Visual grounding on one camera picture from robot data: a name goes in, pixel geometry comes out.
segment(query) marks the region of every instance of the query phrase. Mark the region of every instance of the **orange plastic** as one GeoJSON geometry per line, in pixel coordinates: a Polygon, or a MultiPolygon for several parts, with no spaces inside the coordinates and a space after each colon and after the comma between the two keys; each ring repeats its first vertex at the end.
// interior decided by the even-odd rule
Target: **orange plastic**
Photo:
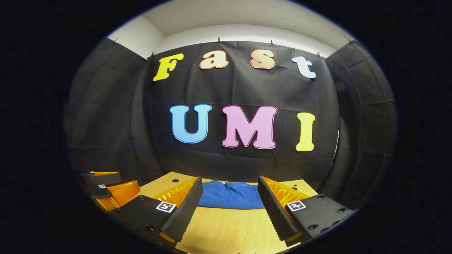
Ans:
{"type": "Polygon", "coordinates": [[[197,179],[198,177],[195,177],[191,180],[178,184],[172,188],[165,190],[162,193],[153,196],[152,198],[176,204],[176,207],[179,207],[180,204],[184,201],[188,192],[191,190],[193,183],[196,182],[197,179]]]}
{"type": "Polygon", "coordinates": [[[94,172],[94,175],[119,174],[119,172],[94,172]]]}
{"type": "Polygon", "coordinates": [[[302,200],[305,198],[309,198],[308,195],[301,193],[299,191],[296,191],[282,183],[278,183],[276,181],[273,181],[272,179],[268,179],[266,177],[262,177],[270,190],[275,195],[276,199],[278,200],[279,204],[283,207],[283,209],[286,211],[286,213],[289,215],[289,213],[286,210],[286,204],[298,200],[302,200]]]}
{"type": "Polygon", "coordinates": [[[138,182],[136,180],[110,186],[107,187],[107,189],[111,192],[111,197],[96,199],[97,202],[99,202],[99,204],[107,211],[120,208],[127,202],[131,201],[140,192],[140,187],[138,186],[138,182]]]}

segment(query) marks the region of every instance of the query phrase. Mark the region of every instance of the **blue cloth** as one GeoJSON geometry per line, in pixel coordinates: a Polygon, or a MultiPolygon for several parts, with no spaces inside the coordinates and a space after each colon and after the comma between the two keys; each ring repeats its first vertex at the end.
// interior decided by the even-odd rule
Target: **blue cloth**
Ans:
{"type": "Polygon", "coordinates": [[[218,180],[202,184],[202,196],[199,205],[229,209],[264,208],[257,192],[257,185],[243,182],[222,183],[218,180]]]}

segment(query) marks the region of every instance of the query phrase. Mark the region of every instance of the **pink letter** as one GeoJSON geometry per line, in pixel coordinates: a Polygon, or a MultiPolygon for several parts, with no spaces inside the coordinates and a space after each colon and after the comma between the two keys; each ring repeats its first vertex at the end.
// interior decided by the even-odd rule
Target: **pink letter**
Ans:
{"type": "Polygon", "coordinates": [[[272,106],[262,106],[257,109],[251,122],[245,116],[240,106],[226,106],[223,113],[226,114],[226,139],[222,145],[225,147],[238,147],[239,142],[235,139],[235,131],[239,134],[243,146],[247,147],[254,134],[257,133],[253,146],[258,149],[275,148],[273,142],[273,118],[278,110],[272,106]]]}

